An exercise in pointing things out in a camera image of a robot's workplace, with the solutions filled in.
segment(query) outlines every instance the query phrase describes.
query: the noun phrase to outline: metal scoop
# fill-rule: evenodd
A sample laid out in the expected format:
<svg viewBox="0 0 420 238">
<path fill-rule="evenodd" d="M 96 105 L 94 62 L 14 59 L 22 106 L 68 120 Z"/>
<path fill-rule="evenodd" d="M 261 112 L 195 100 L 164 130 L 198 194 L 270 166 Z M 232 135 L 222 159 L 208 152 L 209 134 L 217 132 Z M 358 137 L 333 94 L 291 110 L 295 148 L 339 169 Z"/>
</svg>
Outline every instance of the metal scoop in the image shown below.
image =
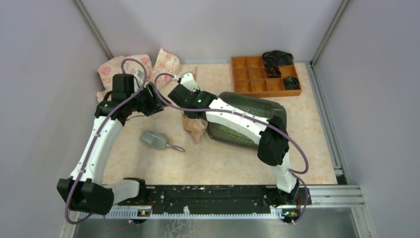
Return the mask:
<svg viewBox="0 0 420 238">
<path fill-rule="evenodd" d="M 168 144 L 168 137 L 163 133 L 145 130 L 140 136 L 140 140 L 158 150 L 169 147 L 174 150 L 185 152 L 182 147 Z"/>
</svg>

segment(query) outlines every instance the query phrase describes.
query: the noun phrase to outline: robotic arm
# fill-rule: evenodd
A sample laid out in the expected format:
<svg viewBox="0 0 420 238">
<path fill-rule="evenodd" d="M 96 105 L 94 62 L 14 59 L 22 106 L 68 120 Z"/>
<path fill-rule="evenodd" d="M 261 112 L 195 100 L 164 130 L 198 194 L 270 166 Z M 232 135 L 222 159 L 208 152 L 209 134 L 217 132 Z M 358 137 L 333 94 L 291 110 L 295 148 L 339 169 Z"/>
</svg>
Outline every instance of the robotic arm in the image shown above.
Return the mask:
<svg viewBox="0 0 420 238">
<path fill-rule="evenodd" d="M 142 112 L 144 115 L 150 116 L 162 111 L 169 102 L 161 101 L 154 91 L 153 84 L 147 84 L 136 97 L 119 108 L 105 123 L 101 133 L 97 134 L 106 116 L 134 93 L 135 79 L 135 76 L 131 74 L 116 74 L 113 77 L 112 91 L 107 93 L 104 100 L 97 106 L 94 128 L 88 146 L 70 177 L 60 179 L 57 184 L 57 190 L 65 201 L 71 195 L 70 210 L 105 215 L 114 204 L 126 199 L 134 197 L 146 199 L 147 189 L 143 179 L 125 178 L 112 185 L 102 185 L 104 170 L 111 148 L 132 112 Z M 245 118 L 244 115 L 267 122 L 286 132 L 285 125 L 279 117 L 274 116 L 270 119 L 257 117 L 225 103 L 214 94 L 201 91 L 190 72 L 175 80 L 178 85 L 168 96 L 178 106 L 190 109 L 223 109 L 242 114 L 240 117 L 233 113 L 223 112 L 185 112 L 189 118 L 202 118 L 209 122 L 219 123 L 252 139 L 259 145 L 258 158 L 271 166 L 279 193 L 289 199 L 296 197 L 299 181 L 289 172 L 291 165 L 288 141 L 266 125 L 255 123 L 255 121 Z M 90 148 L 89 145 L 95 137 L 96 142 L 93 148 Z M 82 170 L 88 153 L 90 156 Z M 70 191 L 76 180 L 78 183 L 71 194 Z"/>
</svg>

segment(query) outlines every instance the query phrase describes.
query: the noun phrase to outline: wooden tray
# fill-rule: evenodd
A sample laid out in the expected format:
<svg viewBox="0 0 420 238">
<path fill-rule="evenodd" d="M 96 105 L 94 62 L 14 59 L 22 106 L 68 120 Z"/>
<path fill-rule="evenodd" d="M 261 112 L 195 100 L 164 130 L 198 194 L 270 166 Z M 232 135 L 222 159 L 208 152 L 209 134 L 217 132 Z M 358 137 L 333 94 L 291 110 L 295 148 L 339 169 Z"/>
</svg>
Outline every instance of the wooden tray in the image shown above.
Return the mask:
<svg viewBox="0 0 420 238">
<path fill-rule="evenodd" d="M 288 97 L 301 94 L 301 87 L 298 90 L 286 90 L 283 84 L 283 78 L 287 76 L 298 79 L 294 65 L 279 66 L 281 78 L 268 78 L 262 61 L 261 56 L 232 57 L 231 67 L 235 93 L 257 98 Z"/>
</svg>

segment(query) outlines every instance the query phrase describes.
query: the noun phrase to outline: beige table surface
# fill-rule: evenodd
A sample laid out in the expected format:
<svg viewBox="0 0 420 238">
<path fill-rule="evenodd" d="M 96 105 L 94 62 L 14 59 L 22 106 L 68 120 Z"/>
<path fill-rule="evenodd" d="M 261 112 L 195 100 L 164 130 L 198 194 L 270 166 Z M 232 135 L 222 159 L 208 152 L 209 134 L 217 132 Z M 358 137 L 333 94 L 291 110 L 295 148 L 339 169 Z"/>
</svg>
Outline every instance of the beige table surface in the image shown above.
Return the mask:
<svg viewBox="0 0 420 238">
<path fill-rule="evenodd" d="M 285 107 L 287 131 L 308 157 L 309 171 L 301 178 L 307 184 L 337 184 L 305 64 L 295 66 L 302 85 L 301 95 L 266 99 Z M 185 64 L 181 73 L 194 67 L 198 67 L 197 82 L 202 90 L 216 95 L 232 91 L 229 64 Z M 162 94 L 166 96 L 175 86 L 176 83 L 171 82 L 162 89 Z M 169 148 L 159 151 L 146 146 L 139 140 L 143 130 L 165 133 L 170 143 L 183 147 L 186 152 Z M 301 155 L 292 144 L 289 145 L 293 168 L 303 170 Z M 104 183 L 125 177 L 142 178 L 146 184 L 155 185 L 274 184 L 270 166 L 257 158 L 256 151 L 213 141 L 207 134 L 194 145 L 182 127 L 181 112 L 171 108 L 126 122 L 112 148 Z"/>
</svg>

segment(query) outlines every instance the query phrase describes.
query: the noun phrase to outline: green plastic container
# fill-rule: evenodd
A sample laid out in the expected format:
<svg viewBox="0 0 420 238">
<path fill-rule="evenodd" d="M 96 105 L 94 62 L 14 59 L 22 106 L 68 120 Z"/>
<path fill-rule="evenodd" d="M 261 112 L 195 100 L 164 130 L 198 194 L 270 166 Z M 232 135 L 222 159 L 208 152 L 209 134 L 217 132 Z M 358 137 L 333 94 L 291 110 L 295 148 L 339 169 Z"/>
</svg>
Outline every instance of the green plastic container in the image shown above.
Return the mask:
<svg viewBox="0 0 420 238">
<path fill-rule="evenodd" d="M 271 118 L 276 115 L 280 117 L 287 126 L 286 110 L 282 105 L 276 102 L 232 92 L 223 92 L 219 95 L 219 98 L 227 104 L 259 117 Z M 209 122 L 207 133 L 213 140 L 242 148 L 258 150 L 258 145 L 250 138 L 224 125 Z"/>
</svg>

